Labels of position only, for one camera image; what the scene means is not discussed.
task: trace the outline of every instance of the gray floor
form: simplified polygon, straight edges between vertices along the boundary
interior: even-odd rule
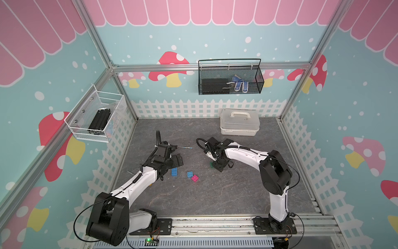
[[[260,150],[277,150],[287,163],[294,166],[292,156],[274,118],[260,118],[260,130],[254,137],[225,136],[220,133],[218,118],[140,119],[121,168],[117,186],[136,173],[140,163],[150,155],[156,144],[156,130],[162,141],[172,145],[193,147],[178,149],[184,165],[177,169],[178,176],[167,172],[164,181],[156,181],[132,204],[130,211],[147,208],[158,216],[211,215],[211,214],[268,214],[269,193],[263,187],[260,174],[253,167],[235,162],[232,169],[226,167],[221,173],[210,167],[211,160],[196,145],[198,137],[219,141],[225,138],[241,145]],[[187,171],[199,177],[197,182],[187,178]],[[293,171],[292,183],[298,177]],[[289,190],[288,208],[291,212],[314,212],[312,202],[303,182]]]

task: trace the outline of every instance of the blue lego brick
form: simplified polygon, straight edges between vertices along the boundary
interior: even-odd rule
[[[177,168],[172,168],[172,176],[177,176]]]

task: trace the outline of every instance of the box handle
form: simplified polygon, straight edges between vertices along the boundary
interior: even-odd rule
[[[231,117],[234,117],[235,114],[246,115],[248,118],[250,117],[250,114],[247,112],[231,112]]]

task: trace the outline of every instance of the black cable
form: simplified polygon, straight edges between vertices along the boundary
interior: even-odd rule
[[[302,223],[302,234],[301,234],[300,240],[297,242],[296,245],[294,245],[294,246],[289,248],[289,249],[293,249],[301,242],[302,238],[304,237],[304,223],[303,223],[302,219],[300,218],[300,216],[298,216],[297,214],[295,214],[295,213],[290,213],[290,214],[293,215],[292,217],[297,216],[300,219],[301,223]]]
[[[100,240],[92,240],[92,241],[90,241],[90,240],[85,240],[85,239],[80,238],[80,237],[77,235],[76,228],[75,228],[75,226],[76,226],[76,221],[77,221],[77,219],[79,218],[79,216],[80,216],[84,211],[86,211],[87,209],[89,209],[90,207],[92,207],[92,206],[94,206],[94,205],[96,205],[96,204],[99,204],[99,203],[101,203],[101,202],[106,202],[107,200],[111,199],[112,197],[113,197],[113,196],[110,196],[110,197],[106,198],[105,200],[101,200],[101,201],[99,201],[99,202],[96,202],[96,203],[94,203],[94,204],[91,204],[90,206],[88,206],[88,207],[86,207],[85,209],[83,209],[83,211],[81,211],[80,214],[77,215],[75,221],[73,222],[73,232],[74,232],[75,236],[76,236],[79,240],[84,241],[84,242],[98,242],[98,241],[100,241]]]

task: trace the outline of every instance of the mushroom illustration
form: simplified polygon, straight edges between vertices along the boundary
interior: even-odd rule
[[[144,74],[141,72],[119,73],[118,76],[120,81],[122,81],[123,86],[127,86],[128,82],[130,88],[140,87],[140,85],[137,82],[137,79],[146,80]]]
[[[396,233],[398,233],[398,216],[389,215],[387,218],[392,228],[395,230]]]
[[[379,176],[386,164],[386,153],[383,145],[377,141],[359,137],[343,137],[342,149],[348,148],[353,152],[345,155],[350,165],[357,169],[361,163],[367,162],[371,173]]]
[[[189,64],[187,59],[175,52],[165,52],[157,64],[169,65],[169,64]],[[167,87],[179,87],[181,81],[178,78],[178,74],[182,73],[185,75],[193,75],[194,71],[166,71],[166,72],[150,72],[149,79],[152,81],[158,81],[163,78],[167,78]]]
[[[298,80],[301,77],[303,71],[303,69],[296,69],[287,76],[287,79],[290,81]],[[312,82],[315,83],[316,89],[318,91],[321,91],[325,85],[327,73],[328,64],[326,61],[326,57],[322,55],[315,65],[315,68],[312,70],[309,78],[305,81],[303,87],[301,88],[302,92],[308,94],[310,92],[310,86]]]
[[[40,231],[49,216],[49,209],[35,206],[47,193],[47,187],[34,187],[25,197],[7,226],[1,231],[2,248],[20,249],[25,240],[26,229]]]
[[[56,112],[43,118],[39,123],[40,144],[38,150],[41,150],[52,138],[58,128],[63,124],[64,117],[68,112]],[[76,165],[82,158],[86,144],[78,141],[76,138],[69,135],[64,144],[55,154],[47,168],[44,170],[44,175],[47,181],[52,182],[58,179],[62,173],[65,163],[65,156],[69,156],[72,162]]]
[[[272,80],[283,79],[285,77],[285,72],[282,69],[266,69],[263,71],[264,85],[263,87],[272,86]]]
[[[384,180],[380,184],[383,194],[398,206],[398,182]]]

